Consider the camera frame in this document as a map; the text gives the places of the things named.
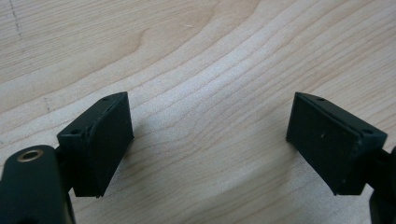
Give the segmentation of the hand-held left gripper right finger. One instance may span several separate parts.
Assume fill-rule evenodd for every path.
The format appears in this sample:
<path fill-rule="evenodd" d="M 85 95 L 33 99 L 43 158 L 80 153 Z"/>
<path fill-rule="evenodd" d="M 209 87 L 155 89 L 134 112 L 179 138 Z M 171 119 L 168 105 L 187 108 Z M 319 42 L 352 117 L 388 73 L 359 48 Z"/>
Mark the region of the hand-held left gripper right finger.
<path fill-rule="evenodd" d="M 388 135 L 332 102 L 294 95 L 286 139 L 336 195 L 359 195 Z"/>

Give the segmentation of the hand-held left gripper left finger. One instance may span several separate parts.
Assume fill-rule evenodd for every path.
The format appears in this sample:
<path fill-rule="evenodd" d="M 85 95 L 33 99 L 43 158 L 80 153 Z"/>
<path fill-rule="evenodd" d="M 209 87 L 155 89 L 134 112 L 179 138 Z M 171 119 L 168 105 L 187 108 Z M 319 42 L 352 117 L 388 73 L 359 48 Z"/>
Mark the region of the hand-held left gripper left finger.
<path fill-rule="evenodd" d="M 101 197 L 134 139 L 127 92 L 108 95 L 57 134 L 69 186 L 78 197 Z"/>

